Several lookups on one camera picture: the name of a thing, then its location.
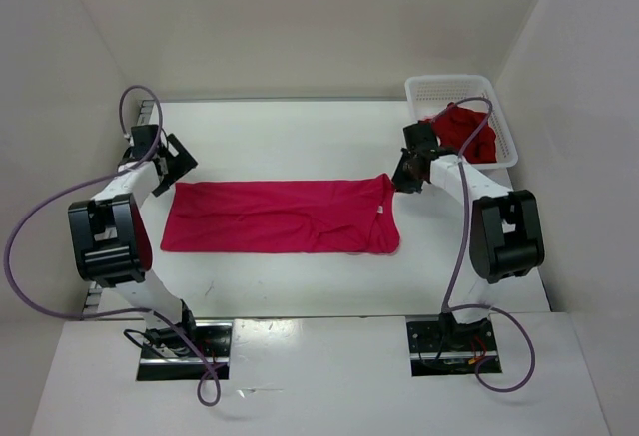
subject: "cable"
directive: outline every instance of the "cable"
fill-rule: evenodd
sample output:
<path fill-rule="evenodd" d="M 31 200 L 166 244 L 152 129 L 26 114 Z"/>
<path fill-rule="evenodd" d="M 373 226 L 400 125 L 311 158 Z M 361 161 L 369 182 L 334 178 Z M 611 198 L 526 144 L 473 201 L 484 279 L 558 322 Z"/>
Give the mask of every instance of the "cable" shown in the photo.
<path fill-rule="evenodd" d="M 419 355 L 419 362 L 425 366 L 426 368 L 430 368 L 430 369 L 435 369 L 438 371 L 441 371 L 440 368 L 434 367 L 432 366 L 434 363 L 436 363 L 437 361 L 439 361 L 439 358 L 441 358 L 441 353 L 443 353 L 443 346 L 445 343 L 445 335 L 442 333 L 441 335 L 441 341 L 439 342 L 439 349 L 437 350 L 437 354 L 435 354 L 435 357 L 428 362 L 425 362 L 422 358 L 421 358 L 421 350 L 419 349 L 419 344 L 417 343 L 417 354 Z"/>
<path fill-rule="evenodd" d="M 160 351 L 158 351 L 156 348 L 154 348 L 152 344 L 150 344 L 151 340 L 142 331 L 138 331 L 137 329 L 125 329 L 122 332 L 122 334 L 124 335 L 125 338 L 127 338 L 129 341 L 131 341 L 131 344 L 133 344 L 134 346 L 140 348 L 141 350 L 143 350 L 143 351 L 144 350 L 148 350 L 148 351 L 152 352 L 155 356 L 157 356 L 160 359 L 167 359 L 164 354 L 162 354 Z M 140 336 L 142 336 L 144 338 L 143 342 L 140 343 L 139 341 L 136 340 L 136 338 L 131 336 L 131 334 L 139 334 Z"/>
<path fill-rule="evenodd" d="M 7 278 L 7 282 L 9 283 L 9 287 L 13 290 L 14 293 L 16 293 L 18 298 L 20 298 L 20 300 L 22 300 L 23 303 L 25 303 L 31 309 L 33 309 L 35 311 L 38 311 L 39 313 L 45 314 L 47 316 L 51 316 L 53 318 L 75 320 L 75 321 L 83 321 L 85 319 L 104 318 L 106 316 L 115 316 L 115 315 L 128 314 L 128 313 L 151 313 L 151 314 L 153 314 L 155 317 L 157 317 L 158 319 L 163 321 L 167 326 L 169 326 L 169 328 L 171 328 L 184 341 L 185 345 L 189 349 L 191 349 L 191 351 L 193 351 L 193 353 L 197 357 L 199 357 L 202 360 L 202 363 L 204 364 L 204 366 L 206 368 L 206 371 L 205 371 L 204 376 L 200 380 L 200 383 L 198 384 L 198 390 L 197 390 L 198 400 L 202 404 L 204 404 L 205 406 L 215 406 L 220 401 L 220 396 L 221 396 L 220 381 L 218 380 L 218 374 L 216 372 L 216 369 L 221 367 L 221 366 L 224 366 L 224 364 L 223 363 L 219 363 L 219 364 L 216 364 L 216 365 L 211 364 L 207 360 L 206 356 L 200 350 L 198 350 L 198 348 L 196 348 L 196 346 L 187 337 L 187 335 L 184 333 L 184 331 L 182 331 L 182 329 L 180 329 L 175 324 L 173 324 L 164 315 L 158 313 L 157 311 L 152 310 L 151 308 L 115 309 L 115 310 L 112 310 L 112 311 L 104 311 L 104 312 L 101 312 L 101 313 L 93 313 L 93 314 L 64 313 L 64 312 L 60 312 L 60 311 L 53 311 L 51 309 L 45 308 L 44 306 L 41 306 L 40 304 L 36 303 L 31 298 L 29 298 L 29 296 L 27 296 L 24 293 L 24 291 L 22 291 L 20 286 L 18 286 L 18 283 L 16 282 L 16 279 L 15 279 L 15 277 L 13 275 L 13 271 L 11 269 L 11 250 L 13 248 L 13 244 L 15 243 L 15 240 L 16 240 L 18 234 L 20 233 L 20 231 L 22 230 L 24 225 L 27 223 L 27 221 L 29 221 L 29 219 L 31 219 L 31 217 L 33 215 L 35 215 L 39 210 L 41 210 L 46 205 L 48 205 L 48 204 L 60 199 L 61 197 L 65 196 L 65 195 L 68 195 L 68 194 L 70 194 L 70 193 L 72 193 L 72 192 L 74 192 L 76 190 L 83 189 L 85 187 L 89 187 L 91 185 L 98 184 L 100 182 L 109 181 L 109 180 L 112 180 L 115 177 L 119 177 L 120 175 L 123 175 L 124 173 L 129 172 L 130 170 L 133 170 L 133 169 L 137 168 L 142 163 L 144 163 L 144 162 L 146 162 L 146 161 L 151 159 L 151 157 L 153 156 L 153 154 L 154 154 L 154 152 L 155 152 L 155 150 L 156 150 L 156 148 L 158 146 L 158 143 L 160 142 L 160 135 L 162 133 L 161 130 L 162 130 L 162 125 L 163 125 L 163 114 L 162 114 L 162 106 L 160 105 L 160 99 L 158 99 L 156 94 L 151 89 L 149 89 L 149 88 L 147 88 L 147 87 L 145 87 L 143 85 L 132 85 L 131 87 L 127 88 L 122 93 L 122 96 L 120 97 L 120 105 L 119 105 L 120 126 L 122 128 L 123 133 L 125 135 L 127 135 L 126 127 L 124 125 L 124 118 L 123 118 L 124 101 L 125 101 L 125 98 L 127 97 L 127 95 L 131 91 L 136 90 L 136 89 L 144 90 L 145 92 L 147 92 L 152 97 L 156 107 L 158 108 L 158 132 L 156 133 L 156 136 L 155 136 L 155 138 L 153 140 L 153 143 L 151 144 L 151 147 L 149 148 L 149 151 L 147 153 L 145 153 L 144 156 L 139 161 L 135 162 L 132 166 L 130 166 L 126 170 L 122 170 L 122 171 L 116 172 L 114 174 L 105 175 L 105 176 L 99 177 L 97 179 L 92 179 L 92 180 L 89 180 L 89 181 L 74 185 L 72 187 L 69 187 L 68 189 L 62 190 L 62 191 L 52 195 L 51 197 L 43 200 L 39 204 L 35 205 L 32 209 L 27 211 L 25 213 L 25 215 L 22 218 L 20 218 L 20 220 L 13 227 L 13 229 L 9 233 L 9 237 L 7 238 L 7 242 L 5 244 L 4 254 L 3 254 L 4 274 L 5 274 L 6 278 Z M 204 382 L 207 379 L 213 379 L 214 382 L 215 382 L 215 385 L 216 385 L 217 393 L 216 393 L 216 398 L 213 401 L 206 401 L 202 397 L 202 387 L 203 387 Z"/>
<path fill-rule="evenodd" d="M 468 304 L 460 304 L 453 307 L 450 306 L 450 299 L 452 297 L 452 292 L 457 283 L 457 279 L 459 278 L 459 273 L 461 271 L 463 258 L 466 253 L 466 248 L 468 247 L 468 238 L 470 233 L 469 231 L 470 229 L 470 193 L 468 190 L 468 180 L 466 178 L 466 171 L 463 167 L 463 154 L 468 148 L 468 145 L 470 145 L 470 142 L 472 142 L 472 139 L 474 139 L 479 134 L 479 132 L 481 132 L 481 129 L 483 129 L 483 127 L 485 127 L 488 124 L 488 120 L 490 119 L 490 116 L 492 115 L 493 106 L 492 106 L 492 102 L 490 102 L 490 100 L 484 97 L 469 97 L 466 99 L 461 99 L 458 102 L 455 102 L 454 104 L 449 105 L 444 110 L 439 112 L 436 116 L 434 116 L 432 119 L 433 121 L 435 121 L 438 118 L 444 116 L 450 110 L 456 107 L 459 107 L 459 105 L 466 102 L 484 102 L 488 106 L 488 110 L 486 112 L 486 116 L 484 117 L 484 119 L 477 126 L 477 128 L 472 132 L 472 134 L 470 134 L 470 136 L 466 139 L 466 141 L 463 143 L 463 145 L 461 146 L 461 149 L 459 149 L 459 152 L 458 152 L 459 175 L 461 176 L 461 186 L 463 189 L 463 236 L 461 238 L 461 246 L 459 248 L 459 254 L 457 255 L 457 262 L 455 263 L 455 268 L 452 271 L 452 277 L 450 278 L 450 283 L 448 284 L 446 295 L 444 296 L 443 303 L 441 304 L 441 312 L 453 313 L 455 311 L 460 311 L 462 309 L 486 309 L 488 311 L 494 311 L 496 313 L 499 313 L 505 316 L 517 327 L 517 329 L 521 332 L 522 336 L 526 340 L 526 344 L 528 345 L 528 349 L 530 350 L 530 366 L 528 368 L 528 372 L 526 373 L 526 375 L 521 381 L 519 381 L 517 384 L 509 388 L 498 388 L 496 386 L 492 386 L 486 383 L 481 378 L 481 376 L 479 376 L 479 369 L 481 368 L 483 364 L 485 364 L 486 362 L 490 360 L 495 359 L 495 357 L 489 356 L 489 357 L 482 358 L 480 361 L 477 362 L 477 364 L 475 364 L 475 376 L 482 386 L 484 386 L 485 388 L 491 391 L 495 391 L 497 393 L 511 393 L 513 391 L 517 391 L 518 389 L 521 389 L 522 387 L 524 387 L 528 383 L 528 381 L 530 381 L 530 378 L 532 378 L 532 375 L 535 371 L 535 365 L 536 365 L 535 348 L 532 344 L 532 340 L 530 339 L 530 336 L 528 335 L 524 327 L 519 323 L 519 321 L 515 319 L 513 315 L 511 315 L 507 311 L 504 311 L 503 309 L 497 308 L 496 306 L 490 306 L 488 304 L 482 304 L 482 303 L 468 303 Z"/>

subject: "white floor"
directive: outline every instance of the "white floor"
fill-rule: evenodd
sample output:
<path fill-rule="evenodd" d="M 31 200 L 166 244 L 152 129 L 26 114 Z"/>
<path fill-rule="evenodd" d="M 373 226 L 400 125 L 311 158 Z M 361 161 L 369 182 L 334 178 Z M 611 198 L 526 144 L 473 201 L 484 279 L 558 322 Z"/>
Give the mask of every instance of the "white floor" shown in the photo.
<path fill-rule="evenodd" d="M 163 109 L 167 132 L 199 162 L 186 182 L 392 175 L 402 128 L 411 123 L 406 102 L 202 102 Z M 491 176 L 509 185 L 506 171 Z M 401 246 L 394 255 L 167 253 L 160 241 L 172 198 L 173 191 L 149 197 L 142 217 L 156 274 L 197 317 L 439 313 L 461 240 L 461 205 L 426 186 L 421 195 L 395 196 Z M 468 263 L 454 300 L 462 301 L 475 282 Z M 499 287 L 505 309 L 549 309 L 536 270 Z M 125 305 L 106 290 L 99 309 Z"/>
<path fill-rule="evenodd" d="M 537 370 L 512 394 L 472 375 L 411 377 L 401 317 L 237 320 L 215 408 L 196 381 L 135 381 L 139 350 L 122 330 L 140 321 L 66 323 L 31 436 L 607 435 L 569 316 L 518 317 Z M 504 317 L 493 325 L 504 373 L 485 377 L 511 385 L 527 347 Z"/>

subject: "white wall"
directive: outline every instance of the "white wall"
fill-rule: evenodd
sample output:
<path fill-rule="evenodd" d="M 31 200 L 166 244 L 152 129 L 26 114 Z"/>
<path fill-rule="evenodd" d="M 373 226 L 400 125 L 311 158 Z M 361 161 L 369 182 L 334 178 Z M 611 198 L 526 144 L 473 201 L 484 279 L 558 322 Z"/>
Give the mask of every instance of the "white wall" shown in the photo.
<path fill-rule="evenodd" d="M 572 313 L 612 434 L 639 426 L 639 0 L 540 0 L 497 92 L 533 190 L 555 309 Z"/>
<path fill-rule="evenodd" d="M 117 124 L 124 79 L 80 0 L 0 0 L 0 22 L 4 246 L 10 227 L 27 208 L 113 169 L 124 143 Z M 27 226 L 13 262 L 28 294 L 51 308 L 78 310 L 86 290 L 72 262 L 69 202 Z M 3 434 L 23 435 L 35 415 L 62 323 L 43 321 L 0 280 L 0 420 Z"/>
<path fill-rule="evenodd" d="M 83 0 L 131 81 L 172 98 L 403 96 L 495 77 L 533 0 Z"/>

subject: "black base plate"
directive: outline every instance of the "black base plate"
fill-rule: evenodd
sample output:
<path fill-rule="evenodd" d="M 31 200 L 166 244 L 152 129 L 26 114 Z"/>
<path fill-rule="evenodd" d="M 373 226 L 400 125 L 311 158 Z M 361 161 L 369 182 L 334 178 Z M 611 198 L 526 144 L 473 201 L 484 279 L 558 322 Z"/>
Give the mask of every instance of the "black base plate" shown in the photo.
<path fill-rule="evenodd" d="M 475 371 L 475 365 L 469 364 L 474 357 L 472 344 L 476 353 L 481 352 L 479 343 L 474 339 L 477 336 L 486 346 L 488 355 L 493 359 L 486 361 L 479 367 L 480 373 L 501 373 L 497 344 L 495 342 L 492 324 L 489 320 L 481 326 L 477 332 L 469 337 L 467 342 L 450 347 L 443 345 L 441 356 L 434 358 L 441 346 L 441 331 L 438 316 L 425 316 L 410 318 L 406 321 L 406 333 L 408 347 L 410 348 L 410 368 L 413 376 L 441 376 L 453 374 L 471 374 Z"/>
<path fill-rule="evenodd" d="M 226 362 L 218 369 L 219 379 L 229 379 L 229 356 L 231 355 L 232 326 L 230 321 L 197 321 L 197 340 L 202 341 L 200 350 L 213 361 Z M 196 357 L 177 358 L 173 353 L 160 359 L 148 350 L 142 350 L 138 366 L 137 381 L 199 380 L 205 372 L 204 364 Z"/>

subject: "white panel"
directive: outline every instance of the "white panel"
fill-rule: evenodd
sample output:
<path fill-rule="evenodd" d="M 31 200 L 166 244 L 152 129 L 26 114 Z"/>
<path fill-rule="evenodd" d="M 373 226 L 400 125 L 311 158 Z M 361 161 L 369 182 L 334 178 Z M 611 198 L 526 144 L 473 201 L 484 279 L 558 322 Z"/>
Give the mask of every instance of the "white panel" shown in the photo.
<path fill-rule="evenodd" d="M 533 0 L 83 0 L 132 81 L 171 98 L 402 95 L 494 76 Z"/>
<path fill-rule="evenodd" d="M 31 435 L 608 434 L 569 317 L 519 316 L 537 372 L 505 395 L 472 375 L 411 377 L 404 318 L 237 320 L 215 408 L 198 403 L 196 381 L 135 381 L 139 350 L 122 337 L 132 323 L 67 323 Z M 529 357 L 493 319 L 504 374 L 486 379 L 505 386 Z"/>
<path fill-rule="evenodd" d="M 2 434 L 29 434 L 62 323 L 0 324 L 0 419 Z"/>
<path fill-rule="evenodd" d="M 404 145 L 401 129 L 411 123 L 406 102 L 201 102 L 163 109 L 167 131 L 199 162 L 185 182 L 392 175 Z M 463 211 L 444 191 L 426 185 L 421 195 L 395 195 L 401 244 L 393 255 L 161 251 L 174 191 L 146 199 L 141 213 L 158 278 L 198 317 L 439 313 Z M 468 263 L 455 300 L 476 281 Z M 499 285 L 506 308 L 548 310 L 537 271 Z M 107 294 L 100 309 L 122 307 Z"/>
<path fill-rule="evenodd" d="M 0 241 L 45 197 L 111 171 L 124 145 L 123 79 L 79 0 L 0 0 Z M 40 303 L 79 309 L 67 206 L 44 210 L 14 246 L 16 277 Z M 0 278 L 0 321 L 33 318 Z"/>
<path fill-rule="evenodd" d="M 639 0 L 540 0 L 497 91 L 551 300 L 573 312 L 611 432 L 637 434 Z"/>

